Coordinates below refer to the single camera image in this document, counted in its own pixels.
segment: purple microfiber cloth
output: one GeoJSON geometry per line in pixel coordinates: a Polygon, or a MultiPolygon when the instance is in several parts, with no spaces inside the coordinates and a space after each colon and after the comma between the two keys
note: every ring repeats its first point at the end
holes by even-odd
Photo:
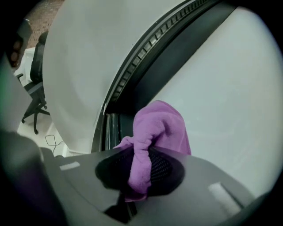
{"type": "Polygon", "coordinates": [[[142,200],[145,199],[147,189],[151,186],[149,146],[164,147],[189,155],[191,155],[191,149],[182,116],[163,101],[154,101],[135,115],[133,132],[133,137],[124,137],[116,147],[134,145],[134,158],[128,185],[135,192],[144,194],[142,198],[138,198],[142,200]]]}

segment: white wall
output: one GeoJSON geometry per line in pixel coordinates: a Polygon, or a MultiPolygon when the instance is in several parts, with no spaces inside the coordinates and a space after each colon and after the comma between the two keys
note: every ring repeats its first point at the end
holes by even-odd
{"type": "Polygon", "coordinates": [[[261,19],[238,8],[154,100],[183,116],[191,151],[268,191],[283,163],[282,57],[261,19]]]}
{"type": "Polygon", "coordinates": [[[49,30],[43,84],[61,137],[90,153],[96,119],[122,62],[138,39],[183,0],[67,0],[49,30]]]}

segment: chair armrest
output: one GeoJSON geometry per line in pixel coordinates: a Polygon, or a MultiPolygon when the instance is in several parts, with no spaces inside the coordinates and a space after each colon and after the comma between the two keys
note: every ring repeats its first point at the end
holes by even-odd
{"type": "Polygon", "coordinates": [[[18,75],[16,75],[16,77],[17,77],[17,79],[19,80],[20,79],[20,77],[22,77],[23,76],[23,73],[22,74],[18,74],[18,75]]]}
{"type": "Polygon", "coordinates": [[[40,82],[39,84],[36,84],[34,87],[32,87],[29,91],[28,94],[31,95],[32,93],[38,91],[43,87],[43,82],[40,82]]]}

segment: curved white surface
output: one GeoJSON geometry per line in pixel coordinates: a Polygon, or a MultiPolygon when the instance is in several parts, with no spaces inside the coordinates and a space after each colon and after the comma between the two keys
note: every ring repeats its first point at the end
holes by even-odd
{"type": "Polygon", "coordinates": [[[282,62],[261,19],[238,8],[154,98],[182,114],[193,156],[255,196],[283,165],[282,62]]]}
{"type": "Polygon", "coordinates": [[[48,110],[67,146],[90,153],[96,118],[137,40],[182,0],[66,0],[46,41],[48,110]]]}

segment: black cable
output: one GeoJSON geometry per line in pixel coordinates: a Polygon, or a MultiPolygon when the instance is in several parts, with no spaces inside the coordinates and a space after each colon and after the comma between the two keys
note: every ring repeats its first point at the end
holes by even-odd
{"type": "Polygon", "coordinates": [[[62,144],[62,143],[64,142],[64,141],[61,141],[59,144],[56,144],[56,139],[55,139],[55,136],[54,136],[53,134],[51,134],[51,135],[46,135],[46,136],[45,136],[45,141],[46,141],[46,143],[47,143],[48,146],[50,146],[50,147],[55,146],[54,149],[53,149],[53,154],[54,154],[55,148],[56,148],[58,145],[60,145],[60,144],[62,144]],[[55,142],[55,144],[53,144],[53,145],[48,144],[48,141],[47,141],[47,139],[46,139],[46,137],[48,137],[48,136],[53,136],[53,137],[54,137],[54,142],[55,142]]]}

